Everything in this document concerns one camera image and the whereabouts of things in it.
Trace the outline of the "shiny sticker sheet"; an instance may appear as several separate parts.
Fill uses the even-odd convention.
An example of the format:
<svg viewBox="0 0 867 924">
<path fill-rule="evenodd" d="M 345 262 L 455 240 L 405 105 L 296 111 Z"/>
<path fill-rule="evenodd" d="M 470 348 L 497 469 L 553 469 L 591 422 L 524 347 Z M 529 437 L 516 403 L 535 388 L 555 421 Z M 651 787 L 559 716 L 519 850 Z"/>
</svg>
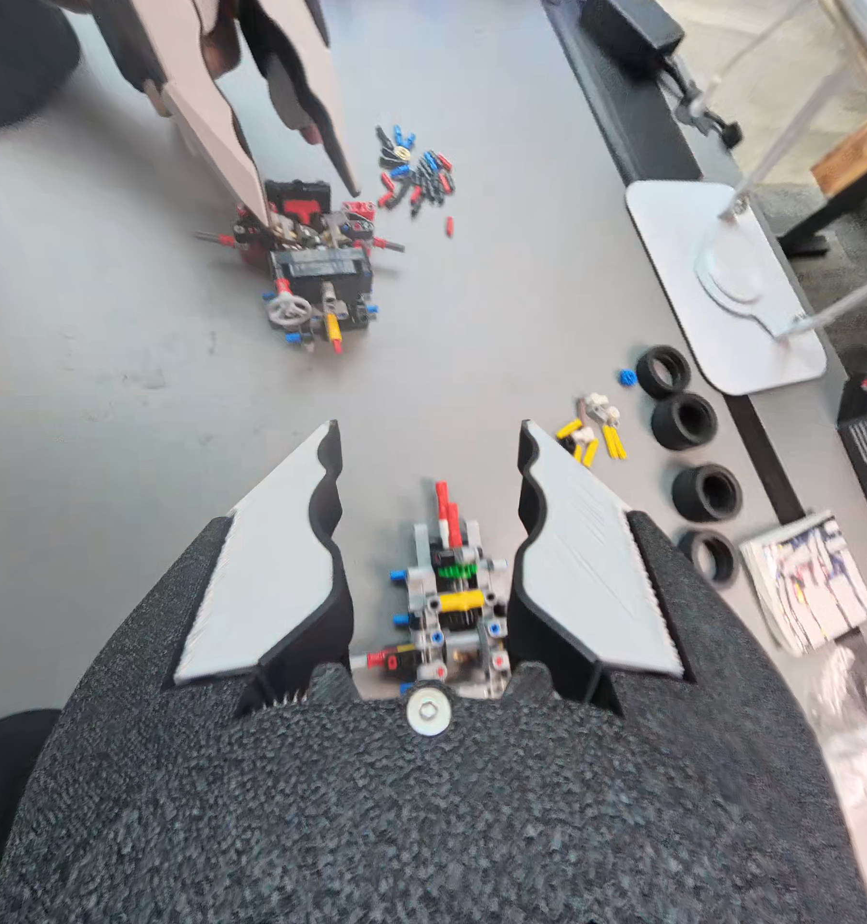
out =
<svg viewBox="0 0 867 924">
<path fill-rule="evenodd" d="M 768 630 L 795 657 L 867 622 L 867 584 L 831 511 L 812 513 L 739 546 Z"/>
</svg>

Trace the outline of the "white book stand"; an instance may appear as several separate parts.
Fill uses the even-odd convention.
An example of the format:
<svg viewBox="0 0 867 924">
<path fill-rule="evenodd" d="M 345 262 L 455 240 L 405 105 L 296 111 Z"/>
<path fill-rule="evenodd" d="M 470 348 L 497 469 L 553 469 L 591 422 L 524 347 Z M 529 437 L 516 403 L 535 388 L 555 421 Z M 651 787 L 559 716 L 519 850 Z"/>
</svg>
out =
<svg viewBox="0 0 867 924">
<path fill-rule="evenodd" d="M 809 313 L 752 204 L 752 193 L 850 76 L 840 64 L 734 187 L 639 180 L 627 209 L 695 360 L 710 385 L 744 397 L 820 378 L 817 334 L 867 305 L 867 283 Z"/>
</svg>

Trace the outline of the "clear plastic bags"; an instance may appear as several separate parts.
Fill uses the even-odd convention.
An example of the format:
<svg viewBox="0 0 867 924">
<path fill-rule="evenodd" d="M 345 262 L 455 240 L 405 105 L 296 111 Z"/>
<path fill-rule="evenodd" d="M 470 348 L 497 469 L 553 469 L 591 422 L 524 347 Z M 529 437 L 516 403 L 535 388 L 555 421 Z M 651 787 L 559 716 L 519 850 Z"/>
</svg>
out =
<svg viewBox="0 0 867 924">
<path fill-rule="evenodd" d="M 854 630 L 820 654 L 807 713 L 867 890 L 867 640 Z"/>
</svg>

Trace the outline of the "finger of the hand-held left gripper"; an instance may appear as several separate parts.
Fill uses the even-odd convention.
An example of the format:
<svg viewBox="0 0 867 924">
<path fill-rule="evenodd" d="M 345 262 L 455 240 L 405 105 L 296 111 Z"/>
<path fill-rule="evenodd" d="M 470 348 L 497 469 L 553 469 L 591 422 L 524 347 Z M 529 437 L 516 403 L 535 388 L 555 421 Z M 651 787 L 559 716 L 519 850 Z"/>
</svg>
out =
<svg viewBox="0 0 867 924">
<path fill-rule="evenodd" d="M 204 60 L 197 6 L 192 1 L 136 1 L 132 6 L 163 71 L 161 94 L 167 108 L 194 137 L 237 202 L 268 225 L 262 179 Z"/>
<path fill-rule="evenodd" d="M 346 191 L 358 196 L 321 3 L 241 1 L 241 30 L 281 122 L 321 146 Z"/>
</svg>

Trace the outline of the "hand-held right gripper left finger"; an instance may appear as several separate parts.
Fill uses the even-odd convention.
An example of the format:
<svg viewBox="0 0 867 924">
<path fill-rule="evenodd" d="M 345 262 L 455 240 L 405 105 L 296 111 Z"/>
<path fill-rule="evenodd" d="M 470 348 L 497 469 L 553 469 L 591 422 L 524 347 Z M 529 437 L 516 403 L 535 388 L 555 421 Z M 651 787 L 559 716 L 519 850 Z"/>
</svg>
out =
<svg viewBox="0 0 867 924">
<path fill-rule="evenodd" d="M 355 619 L 334 540 L 342 469 L 329 420 L 232 507 L 174 687 L 241 679 L 255 699 L 306 699 L 316 668 L 346 663 Z"/>
</svg>

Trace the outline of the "grey desk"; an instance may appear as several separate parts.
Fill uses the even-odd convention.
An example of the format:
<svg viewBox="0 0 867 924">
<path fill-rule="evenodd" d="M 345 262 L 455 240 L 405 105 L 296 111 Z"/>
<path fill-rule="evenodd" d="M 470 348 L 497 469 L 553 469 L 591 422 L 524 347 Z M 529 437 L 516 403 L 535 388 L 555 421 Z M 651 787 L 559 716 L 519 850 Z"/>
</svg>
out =
<svg viewBox="0 0 867 924">
<path fill-rule="evenodd" d="M 724 535 L 777 524 L 698 368 L 719 430 L 685 455 L 615 379 L 649 346 L 690 352 L 543 6 L 323 6 L 362 194 L 381 191 L 376 125 L 445 154 L 458 183 L 442 209 L 380 217 L 406 252 L 377 256 L 379 315 L 340 356 L 288 345 L 263 277 L 193 237 L 224 232 L 232 201 L 92 20 L 69 17 L 82 57 L 63 92 L 0 132 L 0 717 L 62 706 L 200 530 L 330 419 L 358 652 L 395 637 L 388 572 L 414 560 L 436 480 L 513 558 L 520 422 L 553 431 L 579 394 L 622 414 L 627 460 L 601 451 L 593 472 L 669 536 L 675 472 L 708 461 L 742 486 Z"/>
</svg>

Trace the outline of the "cluster of yellow white pieces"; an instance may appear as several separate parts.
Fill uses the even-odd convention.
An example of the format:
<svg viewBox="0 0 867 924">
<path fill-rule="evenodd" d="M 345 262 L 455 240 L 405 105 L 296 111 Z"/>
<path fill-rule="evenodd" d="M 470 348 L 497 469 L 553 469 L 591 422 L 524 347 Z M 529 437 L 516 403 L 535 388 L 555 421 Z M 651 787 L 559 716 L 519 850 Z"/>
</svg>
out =
<svg viewBox="0 0 867 924">
<path fill-rule="evenodd" d="M 555 441 L 583 468 L 592 467 L 601 446 L 612 460 L 623 461 L 620 422 L 620 411 L 607 396 L 582 395 L 575 401 L 575 417 L 555 431 Z"/>
</svg>

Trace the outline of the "person's left hand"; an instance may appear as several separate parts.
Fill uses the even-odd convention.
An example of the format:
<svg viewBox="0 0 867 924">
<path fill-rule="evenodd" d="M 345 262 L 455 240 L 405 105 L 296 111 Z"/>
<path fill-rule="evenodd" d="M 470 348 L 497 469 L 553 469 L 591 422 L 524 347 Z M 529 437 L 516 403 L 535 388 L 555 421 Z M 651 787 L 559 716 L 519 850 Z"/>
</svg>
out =
<svg viewBox="0 0 867 924">
<path fill-rule="evenodd" d="M 213 78 L 230 72 L 240 63 L 238 13 L 238 2 L 219 1 L 215 25 L 202 40 L 204 60 Z M 272 64 L 272 67 L 266 81 L 271 103 L 281 122 L 287 128 L 298 131 L 310 145 L 322 145 L 320 130 L 301 107 L 289 73 L 280 63 Z"/>
</svg>

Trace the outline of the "wooden table leg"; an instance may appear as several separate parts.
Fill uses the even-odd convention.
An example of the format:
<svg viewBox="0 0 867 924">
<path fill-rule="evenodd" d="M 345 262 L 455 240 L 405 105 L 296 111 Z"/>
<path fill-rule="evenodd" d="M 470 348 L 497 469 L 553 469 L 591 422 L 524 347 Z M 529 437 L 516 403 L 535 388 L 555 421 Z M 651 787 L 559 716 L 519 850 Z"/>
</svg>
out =
<svg viewBox="0 0 867 924">
<path fill-rule="evenodd" d="M 867 121 L 810 168 L 822 195 L 830 199 L 867 177 Z"/>
</svg>

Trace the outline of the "black rubber toy tire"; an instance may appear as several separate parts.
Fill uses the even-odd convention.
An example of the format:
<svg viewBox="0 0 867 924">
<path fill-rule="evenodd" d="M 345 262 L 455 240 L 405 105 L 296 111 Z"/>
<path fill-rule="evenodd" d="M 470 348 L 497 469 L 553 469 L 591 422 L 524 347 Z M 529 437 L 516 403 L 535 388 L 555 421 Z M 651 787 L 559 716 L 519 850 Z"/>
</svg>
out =
<svg viewBox="0 0 867 924">
<path fill-rule="evenodd" d="M 717 590 L 734 585 L 739 573 L 738 553 L 721 533 L 711 529 L 687 530 L 678 540 L 677 548 L 697 574 Z"/>
<path fill-rule="evenodd" d="M 672 485 L 672 500 L 682 517 L 695 523 L 717 523 L 734 518 L 741 509 L 743 492 L 726 467 L 707 463 L 681 469 Z"/>
<path fill-rule="evenodd" d="M 635 364 L 637 383 L 654 400 L 664 400 L 684 392 L 692 371 L 687 358 L 677 348 L 655 345 L 642 353 Z"/>
<path fill-rule="evenodd" d="M 659 445 L 682 452 L 708 445 L 718 432 L 718 419 L 706 399 L 684 391 L 656 403 L 650 428 Z"/>
</svg>

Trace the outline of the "pile of coloured toy pins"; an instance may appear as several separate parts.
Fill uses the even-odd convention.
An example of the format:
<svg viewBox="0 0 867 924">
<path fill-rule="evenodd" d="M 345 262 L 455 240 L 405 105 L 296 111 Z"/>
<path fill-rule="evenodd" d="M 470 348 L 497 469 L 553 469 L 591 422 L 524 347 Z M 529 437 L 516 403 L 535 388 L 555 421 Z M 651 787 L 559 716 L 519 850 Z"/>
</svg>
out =
<svg viewBox="0 0 867 924">
<path fill-rule="evenodd" d="M 379 146 L 377 163 L 381 194 L 375 208 L 393 211 L 401 203 L 408 204 L 410 216 L 416 216 L 426 204 L 443 207 L 456 192 L 452 162 L 439 151 L 424 148 L 418 136 L 395 124 L 391 129 L 376 125 L 373 131 Z M 411 159 L 402 163 L 393 148 L 402 145 L 411 150 Z"/>
</svg>

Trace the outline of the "black lego chassis with steering wheel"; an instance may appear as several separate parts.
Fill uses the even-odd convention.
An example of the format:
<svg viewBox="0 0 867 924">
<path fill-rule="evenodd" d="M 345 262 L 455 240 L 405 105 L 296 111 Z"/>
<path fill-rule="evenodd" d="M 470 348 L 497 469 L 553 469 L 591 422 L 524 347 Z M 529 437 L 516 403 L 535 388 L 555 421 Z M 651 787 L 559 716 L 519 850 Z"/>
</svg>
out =
<svg viewBox="0 0 867 924">
<path fill-rule="evenodd" d="M 377 234 L 372 202 L 335 208 L 327 182 L 267 180 L 265 191 L 267 224 L 239 205 L 229 232 L 192 235 L 233 250 L 268 276 L 266 320 L 288 344 L 313 352 L 324 342 L 341 355 L 345 334 L 366 331 L 379 313 L 373 255 L 406 248 Z"/>
</svg>

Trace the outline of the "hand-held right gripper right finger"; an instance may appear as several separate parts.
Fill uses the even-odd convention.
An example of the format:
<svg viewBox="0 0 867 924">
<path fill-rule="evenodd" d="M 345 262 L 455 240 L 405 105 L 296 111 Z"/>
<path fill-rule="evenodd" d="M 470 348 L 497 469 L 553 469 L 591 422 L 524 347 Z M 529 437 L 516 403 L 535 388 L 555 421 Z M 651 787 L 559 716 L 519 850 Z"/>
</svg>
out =
<svg viewBox="0 0 867 924">
<path fill-rule="evenodd" d="M 612 675 L 685 680 L 680 647 L 630 523 L 633 510 L 532 420 L 520 425 L 518 548 L 509 598 L 517 665 L 555 694 L 617 704 Z"/>
</svg>

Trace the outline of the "grey differential gear assembly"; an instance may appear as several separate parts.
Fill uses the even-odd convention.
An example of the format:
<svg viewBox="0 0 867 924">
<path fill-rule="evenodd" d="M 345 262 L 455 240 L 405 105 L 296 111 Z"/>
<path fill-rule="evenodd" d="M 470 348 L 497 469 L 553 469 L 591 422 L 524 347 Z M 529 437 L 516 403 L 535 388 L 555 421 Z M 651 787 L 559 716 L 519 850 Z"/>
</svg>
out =
<svg viewBox="0 0 867 924">
<path fill-rule="evenodd" d="M 415 562 L 389 572 L 405 595 L 397 641 L 352 656 L 353 667 L 405 691 L 440 683 L 465 699 L 500 699 L 509 686 L 509 563 L 485 552 L 479 523 L 463 518 L 444 480 L 433 484 L 436 523 L 413 527 Z"/>
</svg>

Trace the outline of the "dark blurred object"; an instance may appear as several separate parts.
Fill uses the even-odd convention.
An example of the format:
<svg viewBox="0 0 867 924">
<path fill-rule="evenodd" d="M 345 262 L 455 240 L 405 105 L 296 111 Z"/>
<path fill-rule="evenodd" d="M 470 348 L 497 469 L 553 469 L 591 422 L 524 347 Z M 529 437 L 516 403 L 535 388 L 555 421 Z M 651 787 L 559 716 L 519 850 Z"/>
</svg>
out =
<svg viewBox="0 0 867 924">
<path fill-rule="evenodd" d="M 57 6 L 0 1 L 0 129 L 39 115 L 80 62 L 80 42 Z"/>
</svg>

